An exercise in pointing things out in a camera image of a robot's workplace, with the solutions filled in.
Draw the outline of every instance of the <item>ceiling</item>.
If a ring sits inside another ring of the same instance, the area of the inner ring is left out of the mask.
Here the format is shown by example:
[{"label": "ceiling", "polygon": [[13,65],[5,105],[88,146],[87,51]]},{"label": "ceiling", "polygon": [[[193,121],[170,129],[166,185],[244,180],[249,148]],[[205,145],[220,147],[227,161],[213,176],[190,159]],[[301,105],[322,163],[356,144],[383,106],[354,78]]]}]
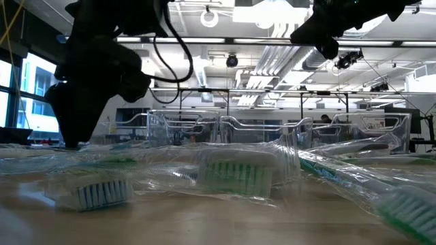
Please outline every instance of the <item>ceiling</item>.
[{"label": "ceiling", "polygon": [[[25,3],[25,7],[60,32],[68,35],[71,31],[73,18],[65,12],[64,7],[72,0],[32,0]],[[211,10],[218,13],[218,23],[214,27],[205,27],[200,21],[200,16],[205,5],[172,4],[170,6],[172,24],[181,36],[185,37],[271,37],[275,32],[274,27],[261,29],[255,23],[233,22],[232,12],[234,1],[221,1],[219,5],[214,1],[205,2]],[[436,40],[436,1],[424,0],[421,13],[412,14],[407,10],[396,22],[385,18],[381,24],[367,33],[365,39],[424,39]],[[156,72],[161,76],[170,77],[169,71],[157,59],[153,46],[150,44],[131,44],[129,48],[148,50],[149,59],[155,64]],[[213,86],[228,87],[232,83],[228,79],[235,79],[239,69],[254,69],[264,53],[265,46],[229,46],[196,44],[189,45],[193,56],[200,56],[208,60],[204,68],[208,78],[223,78],[222,84],[215,82]],[[178,76],[184,76],[189,63],[182,49],[177,45],[165,44],[159,46],[164,59],[174,68]],[[413,68],[421,67],[426,62],[436,61],[436,50],[432,48],[363,48],[366,61],[359,61],[351,69],[337,71],[333,62],[326,62],[318,71],[314,72],[302,84],[309,90],[359,90],[367,89],[372,84],[379,82],[380,76],[386,76],[395,89],[403,89],[405,74]],[[225,61],[229,53],[237,55],[238,69],[227,68]],[[159,83],[160,87],[171,84]]]}]

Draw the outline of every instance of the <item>wooden table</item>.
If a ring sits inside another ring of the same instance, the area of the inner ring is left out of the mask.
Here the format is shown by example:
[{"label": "wooden table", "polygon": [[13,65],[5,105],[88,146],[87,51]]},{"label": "wooden table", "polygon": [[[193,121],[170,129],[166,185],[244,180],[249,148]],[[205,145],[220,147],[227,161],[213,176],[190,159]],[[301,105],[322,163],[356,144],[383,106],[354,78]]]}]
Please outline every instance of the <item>wooden table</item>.
[{"label": "wooden table", "polygon": [[187,195],[139,197],[127,206],[62,212],[33,184],[15,186],[0,189],[1,245],[413,244],[311,179],[303,180],[302,195],[293,198],[287,212]]}]

